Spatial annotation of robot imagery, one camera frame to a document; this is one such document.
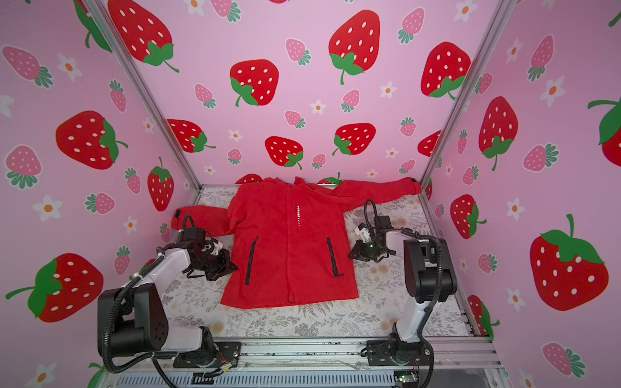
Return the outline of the red zip-up jacket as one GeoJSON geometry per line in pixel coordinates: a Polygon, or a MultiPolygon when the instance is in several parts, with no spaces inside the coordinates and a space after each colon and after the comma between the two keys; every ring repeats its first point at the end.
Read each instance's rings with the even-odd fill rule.
{"type": "Polygon", "coordinates": [[[231,275],[221,303],[243,310],[356,299],[344,214],[365,204],[422,192],[411,178],[389,183],[345,180],[335,189],[296,178],[243,184],[227,208],[176,210],[171,228],[190,216],[214,237],[233,235],[231,275]]]}

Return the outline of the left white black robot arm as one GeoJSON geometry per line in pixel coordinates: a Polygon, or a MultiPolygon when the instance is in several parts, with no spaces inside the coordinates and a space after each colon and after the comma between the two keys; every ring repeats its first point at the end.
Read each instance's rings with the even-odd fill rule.
{"type": "Polygon", "coordinates": [[[104,369],[122,373],[152,361],[163,382],[172,387],[161,360],[207,368],[205,379],[236,367],[241,345],[220,347],[207,327],[178,327],[170,323],[161,294],[180,275],[216,281],[238,271],[231,254],[191,216],[182,223],[176,242],[157,250],[156,259],[118,289],[100,294],[97,302],[97,346],[104,369]]]}

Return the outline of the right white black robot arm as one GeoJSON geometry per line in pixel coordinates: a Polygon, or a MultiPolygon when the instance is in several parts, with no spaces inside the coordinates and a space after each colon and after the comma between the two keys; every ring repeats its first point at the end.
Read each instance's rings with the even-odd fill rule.
{"type": "Polygon", "coordinates": [[[401,366],[397,387],[427,387],[435,357],[424,329],[434,307],[456,293],[458,284],[446,241],[409,228],[396,229],[388,216],[378,214],[373,200],[363,205],[364,223],[356,229],[357,242],[349,258],[379,263],[400,255],[409,295],[404,312],[384,340],[370,340],[361,351],[371,366],[401,366]]]}

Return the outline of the floral patterned table mat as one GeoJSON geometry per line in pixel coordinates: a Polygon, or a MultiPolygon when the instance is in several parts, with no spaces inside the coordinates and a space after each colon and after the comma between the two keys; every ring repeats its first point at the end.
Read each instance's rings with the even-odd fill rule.
{"type": "MultiPolygon", "coordinates": [[[[197,205],[227,208],[237,187],[205,187],[197,205]]],[[[418,196],[377,205],[396,228],[430,234],[418,196]]],[[[380,337],[404,311],[409,294],[402,256],[381,263],[354,261],[359,298],[312,305],[240,310],[220,303],[227,276],[215,282],[179,275],[162,295],[171,323],[208,327],[216,337],[380,337]]],[[[467,315],[454,296],[438,302],[425,325],[427,336],[473,336],[467,315]]]]}

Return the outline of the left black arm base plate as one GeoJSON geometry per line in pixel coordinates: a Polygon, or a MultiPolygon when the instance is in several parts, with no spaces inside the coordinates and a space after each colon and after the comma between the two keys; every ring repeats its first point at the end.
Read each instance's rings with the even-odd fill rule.
{"type": "Polygon", "coordinates": [[[215,342],[202,346],[196,351],[182,353],[174,360],[173,367],[175,369],[234,368],[238,364],[241,348],[241,342],[215,342]]]}

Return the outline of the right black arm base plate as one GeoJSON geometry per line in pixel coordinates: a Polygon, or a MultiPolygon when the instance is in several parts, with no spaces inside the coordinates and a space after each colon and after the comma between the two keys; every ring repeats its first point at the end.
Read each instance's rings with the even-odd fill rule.
{"type": "Polygon", "coordinates": [[[360,355],[371,366],[429,366],[433,351],[422,342],[370,340],[360,355]]]}

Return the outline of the aluminium front rail frame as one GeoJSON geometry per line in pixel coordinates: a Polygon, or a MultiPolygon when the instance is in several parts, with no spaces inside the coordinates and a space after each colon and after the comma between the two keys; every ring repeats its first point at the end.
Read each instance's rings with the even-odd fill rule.
{"type": "Polygon", "coordinates": [[[222,338],[223,363],[143,361],[103,373],[97,387],[510,387],[489,339],[431,337],[409,355],[392,355],[383,338],[222,338]]]}

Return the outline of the left aluminium corner post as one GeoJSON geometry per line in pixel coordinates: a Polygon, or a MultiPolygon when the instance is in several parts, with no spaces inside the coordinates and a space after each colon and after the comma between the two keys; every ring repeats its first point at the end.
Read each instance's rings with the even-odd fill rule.
{"type": "Polygon", "coordinates": [[[132,87],[139,97],[139,100],[141,100],[143,107],[147,111],[149,118],[155,123],[161,138],[167,144],[168,150],[177,165],[180,167],[181,171],[183,171],[185,178],[189,181],[192,189],[195,192],[200,192],[202,190],[202,184],[190,166],[189,161],[184,156],[184,152],[178,144],[170,125],[157,104],[156,99],[151,93],[147,82],[144,77],[142,77],[135,64],[134,58],[130,55],[125,44],[123,43],[121,35],[116,30],[113,21],[108,14],[106,2],[86,0],[84,3],[90,13],[92,13],[92,18],[94,19],[95,24],[100,29],[100,32],[105,40],[108,42],[113,54],[129,79],[129,82],[131,82],[132,87]]]}

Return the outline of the aluminium corner post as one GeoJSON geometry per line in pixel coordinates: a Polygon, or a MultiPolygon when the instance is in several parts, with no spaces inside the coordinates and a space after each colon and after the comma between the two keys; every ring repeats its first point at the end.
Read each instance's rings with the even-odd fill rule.
{"type": "Polygon", "coordinates": [[[446,149],[446,144],[451,138],[451,133],[457,124],[459,124],[461,116],[465,113],[467,104],[471,100],[474,93],[475,83],[483,74],[483,71],[488,64],[498,41],[506,29],[506,25],[510,21],[517,3],[518,2],[514,0],[502,0],[498,2],[489,26],[480,42],[476,55],[472,59],[472,65],[468,75],[466,76],[462,87],[460,87],[459,94],[456,97],[453,107],[449,111],[449,115],[446,119],[444,128],[440,133],[438,142],[433,150],[430,162],[420,180],[420,184],[424,189],[428,186],[433,172],[439,163],[439,159],[446,149]]]}
{"type": "Polygon", "coordinates": [[[86,0],[84,3],[90,13],[92,13],[92,18],[94,19],[95,24],[100,29],[100,32],[105,40],[108,42],[113,54],[129,79],[129,82],[131,82],[132,87],[139,97],[139,100],[141,100],[143,107],[147,111],[149,118],[155,123],[161,138],[167,144],[168,150],[177,165],[180,167],[181,171],[183,171],[185,178],[189,181],[192,189],[195,192],[200,192],[202,190],[202,184],[190,166],[189,161],[184,156],[184,152],[178,144],[170,125],[157,104],[156,99],[151,93],[147,82],[144,77],[142,77],[135,64],[134,58],[130,55],[125,44],[123,43],[121,35],[116,30],[113,21],[108,14],[106,2],[86,0]]]}

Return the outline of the right aluminium corner post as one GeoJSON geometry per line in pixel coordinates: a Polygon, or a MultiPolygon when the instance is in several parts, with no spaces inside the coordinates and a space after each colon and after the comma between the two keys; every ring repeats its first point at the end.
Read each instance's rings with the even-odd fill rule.
{"type": "Polygon", "coordinates": [[[468,75],[466,76],[462,87],[460,87],[459,94],[456,97],[453,107],[449,111],[449,115],[446,119],[444,128],[440,133],[438,142],[433,150],[430,162],[420,180],[420,184],[424,189],[428,186],[433,172],[439,163],[439,159],[446,149],[446,144],[451,138],[451,133],[457,124],[459,124],[461,116],[465,113],[467,104],[471,100],[474,93],[475,83],[483,74],[483,71],[488,64],[498,41],[506,29],[506,25],[510,21],[517,3],[518,2],[514,0],[502,0],[498,2],[489,26],[480,42],[476,55],[472,59],[472,65],[468,75]]]}

